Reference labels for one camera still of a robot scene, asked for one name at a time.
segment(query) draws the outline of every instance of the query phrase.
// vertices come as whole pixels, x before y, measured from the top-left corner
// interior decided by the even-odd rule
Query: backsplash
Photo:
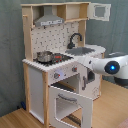
[[[66,50],[72,34],[78,33],[78,26],[79,22],[72,22],[34,28],[31,31],[34,58],[37,52],[44,50]],[[78,46],[77,35],[73,38],[73,43]]]

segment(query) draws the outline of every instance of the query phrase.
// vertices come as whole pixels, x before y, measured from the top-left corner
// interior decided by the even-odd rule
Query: blue light
[[[110,69],[111,69],[111,70],[115,70],[115,66],[111,66]]]

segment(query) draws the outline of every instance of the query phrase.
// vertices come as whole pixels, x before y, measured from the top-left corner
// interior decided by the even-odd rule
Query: open cabinet door
[[[79,94],[56,87],[49,87],[49,119],[55,128],[77,128],[61,121],[64,117],[82,108],[81,128],[91,128],[93,101]]]
[[[89,3],[87,16],[89,19],[109,21],[111,4]]]

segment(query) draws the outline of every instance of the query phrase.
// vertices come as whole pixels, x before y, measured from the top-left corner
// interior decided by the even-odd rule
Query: faucet
[[[70,43],[69,43],[68,46],[67,46],[68,49],[72,49],[73,47],[75,47],[75,44],[73,44],[73,42],[72,42],[72,39],[73,39],[73,37],[74,37],[75,35],[80,36],[80,41],[82,41],[82,35],[81,35],[80,33],[74,33],[74,34],[71,36],[71,38],[70,38]]]

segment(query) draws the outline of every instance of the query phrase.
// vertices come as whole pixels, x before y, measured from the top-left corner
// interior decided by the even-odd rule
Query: cabinet handle
[[[26,18],[27,18],[27,17],[28,17],[28,15],[23,15],[23,17],[26,17]]]
[[[83,80],[84,80],[84,87],[82,87],[82,90],[85,90],[87,84],[87,79],[85,78],[85,76],[83,76]]]
[[[68,98],[66,96],[64,96],[63,94],[58,94],[58,96],[64,100],[68,100],[68,101],[73,101],[73,102],[77,102],[77,99],[75,98]]]

